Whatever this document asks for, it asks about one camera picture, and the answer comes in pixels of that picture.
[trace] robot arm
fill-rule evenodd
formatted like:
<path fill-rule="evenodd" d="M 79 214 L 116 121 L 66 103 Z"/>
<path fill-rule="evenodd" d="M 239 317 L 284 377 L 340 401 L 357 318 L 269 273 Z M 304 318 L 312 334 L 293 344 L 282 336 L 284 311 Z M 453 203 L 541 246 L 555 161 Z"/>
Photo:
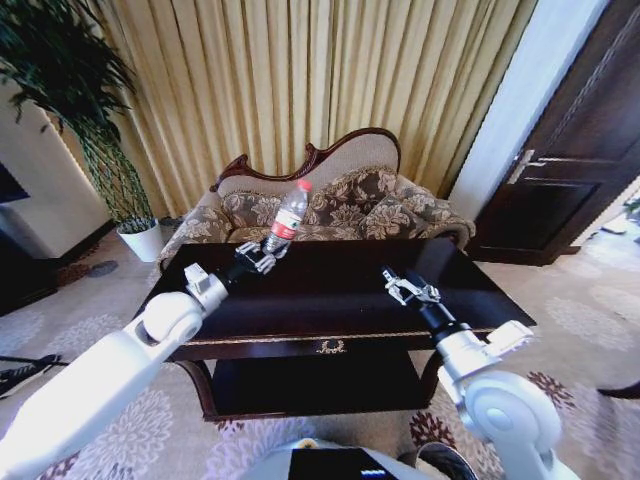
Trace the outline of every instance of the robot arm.
<path fill-rule="evenodd" d="M 442 355 L 438 378 L 455 403 L 465 427 L 496 448 L 508 480 L 577 480 L 556 457 L 560 440 L 558 412 L 547 396 L 528 380 L 509 372 L 489 371 L 504 355 L 527 343 L 533 333 L 510 321 L 478 339 L 440 303 L 438 290 L 408 272 L 399 278 L 383 270 L 385 288 L 403 306 L 425 319 Z"/>
<path fill-rule="evenodd" d="M 107 427 L 190 340 L 247 273 L 266 274 L 276 263 L 260 245 L 236 249 L 236 262 L 218 275 L 199 265 L 185 269 L 187 290 L 152 298 L 120 331 L 102 338 L 20 408 L 0 441 L 0 479 L 35 478 L 79 451 Z"/>

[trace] floral patterned carpet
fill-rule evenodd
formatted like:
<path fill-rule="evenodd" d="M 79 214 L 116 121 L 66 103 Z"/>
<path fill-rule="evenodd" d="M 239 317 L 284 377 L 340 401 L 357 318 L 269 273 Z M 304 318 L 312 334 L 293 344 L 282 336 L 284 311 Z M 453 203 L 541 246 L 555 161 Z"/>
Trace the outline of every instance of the floral patterned carpet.
<path fill-rule="evenodd" d="M 536 268 L 481 268 L 537 320 L 538 340 L 505 369 L 544 390 L 564 423 L 560 458 L 585 480 L 640 478 L 640 403 L 601 396 L 597 387 L 640 379 L 640 245 L 600 233 L 574 256 Z M 0 354 L 73 359 L 130 321 L 157 279 L 112 232 L 63 275 L 60 291 L 0 319 Z M 414 355 L 417 368 L 426 354 Z M 13 364 L 2 367 L 15 367 Z M 0 401 L 0 434 L 28 395 L 58 369 Z M 235 479 L 270 449 L 305 436 L 362 445 L 391 456 L 440 440 L 458 449 L 482 479 L 500 478 L 491 448 L 463 428 L 439 389 L 426 411 L 204 423 L 193 386 L 164 365 L 153 384 L 84 450 L 44 479 Z"/>

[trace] sofa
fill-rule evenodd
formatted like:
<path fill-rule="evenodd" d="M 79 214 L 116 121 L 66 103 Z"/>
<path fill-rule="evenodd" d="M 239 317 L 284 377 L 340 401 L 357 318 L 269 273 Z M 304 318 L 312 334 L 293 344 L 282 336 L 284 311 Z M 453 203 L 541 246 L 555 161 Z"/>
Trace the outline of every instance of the sofa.
<path fill-rule="evenodd" d="M 159 268 L 185 243 L 261 240 L 302 177 L 313 188 L 295 241 L 446 237 L 464 249 L 474 224 L 399 175 L 400 160 L 398 140 L 382 128 L 356 130 L 325 150 L 307 144 L 306 161 L 286 176 L 257 172 L 241 155 L 186 215 L 162 250 Z"/>

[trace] bottle cap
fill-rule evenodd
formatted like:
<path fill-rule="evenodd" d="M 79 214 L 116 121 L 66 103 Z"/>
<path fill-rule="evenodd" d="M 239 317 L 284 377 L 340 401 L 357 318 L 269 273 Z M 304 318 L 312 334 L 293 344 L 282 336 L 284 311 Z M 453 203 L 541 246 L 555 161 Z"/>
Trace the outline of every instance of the bottle cap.
<path fill-rule="evenodd" d="M 309 180 L 305 180 L 304 178 L 301 178 L 300 180 L 298 180 L 298 187 L 300 188 L 300 190 L 304 190 L 305 192 L 310 192 L 311 182 Z"/>

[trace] red bottle label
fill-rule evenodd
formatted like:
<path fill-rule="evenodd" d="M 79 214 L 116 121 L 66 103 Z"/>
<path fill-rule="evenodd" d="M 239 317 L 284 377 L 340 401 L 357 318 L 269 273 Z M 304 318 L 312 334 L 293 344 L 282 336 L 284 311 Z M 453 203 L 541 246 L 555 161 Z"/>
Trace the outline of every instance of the red bottle label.
<path fill-rule="evenodd" d="M 293 240 L 301 220 L 295 213 L 280 210 L 271 226 L 271 231 L 280 238 Z"/>

